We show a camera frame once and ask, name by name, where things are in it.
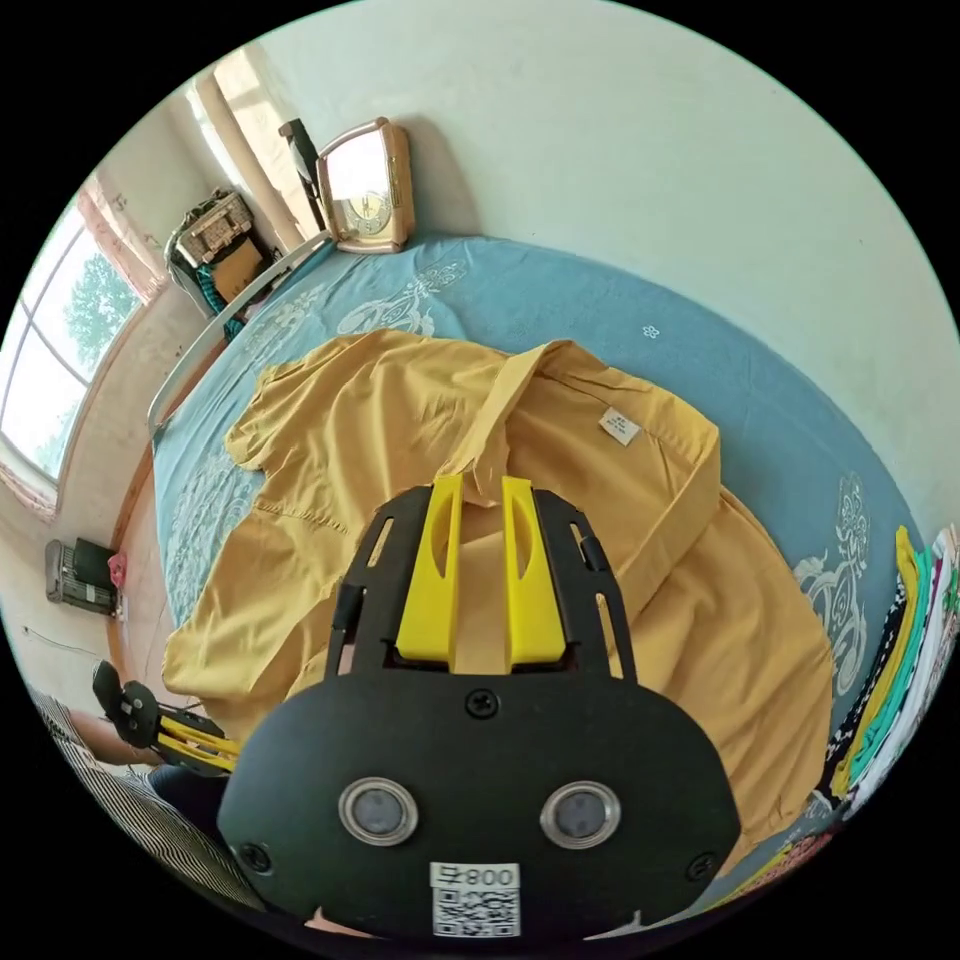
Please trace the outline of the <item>person's left hand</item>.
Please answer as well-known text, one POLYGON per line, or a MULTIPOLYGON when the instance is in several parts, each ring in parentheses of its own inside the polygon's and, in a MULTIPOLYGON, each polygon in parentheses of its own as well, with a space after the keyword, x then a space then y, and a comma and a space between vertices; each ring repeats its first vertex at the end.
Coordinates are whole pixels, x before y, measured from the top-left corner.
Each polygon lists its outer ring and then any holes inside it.
POLYGON ((115 766, 147 766, 156 768, 164 765, 163 758, 155 749, 151 747, 135 747, 123 740, 119 735, 115 735, 113 738, 111 756, 112 758, 108 760, 108 763, 115 766))

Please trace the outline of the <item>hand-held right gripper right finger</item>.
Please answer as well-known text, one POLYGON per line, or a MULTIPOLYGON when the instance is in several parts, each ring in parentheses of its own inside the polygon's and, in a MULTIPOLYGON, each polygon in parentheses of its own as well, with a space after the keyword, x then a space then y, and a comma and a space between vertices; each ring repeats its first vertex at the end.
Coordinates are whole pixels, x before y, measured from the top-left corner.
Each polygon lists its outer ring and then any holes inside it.
POLYGON ((502 480, 506 647, 509 667, 559 663, 566 640, 534 492, 528 480, 502 480))

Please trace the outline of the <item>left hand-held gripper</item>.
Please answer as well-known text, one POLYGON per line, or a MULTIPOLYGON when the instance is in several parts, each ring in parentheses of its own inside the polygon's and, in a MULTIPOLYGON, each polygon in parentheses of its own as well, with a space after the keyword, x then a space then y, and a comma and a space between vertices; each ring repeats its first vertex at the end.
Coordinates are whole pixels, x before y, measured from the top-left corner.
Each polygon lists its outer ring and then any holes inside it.
POLYGON ((141 683, 110 681, 110 721, 123 740, 155 749, 170 766, 213 778, 236 767, 240 747, 212 720, 160 703, 141 683))

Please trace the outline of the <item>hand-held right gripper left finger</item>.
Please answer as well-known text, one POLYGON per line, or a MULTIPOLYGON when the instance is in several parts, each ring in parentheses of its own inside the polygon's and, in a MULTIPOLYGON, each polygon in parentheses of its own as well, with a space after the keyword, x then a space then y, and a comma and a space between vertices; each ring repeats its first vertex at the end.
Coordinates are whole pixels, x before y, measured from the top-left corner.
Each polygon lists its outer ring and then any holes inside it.
POLYGON ((462 477, 439 477, 430 489, 396 639, 405 661, 451 666, 458 618, 462 477))

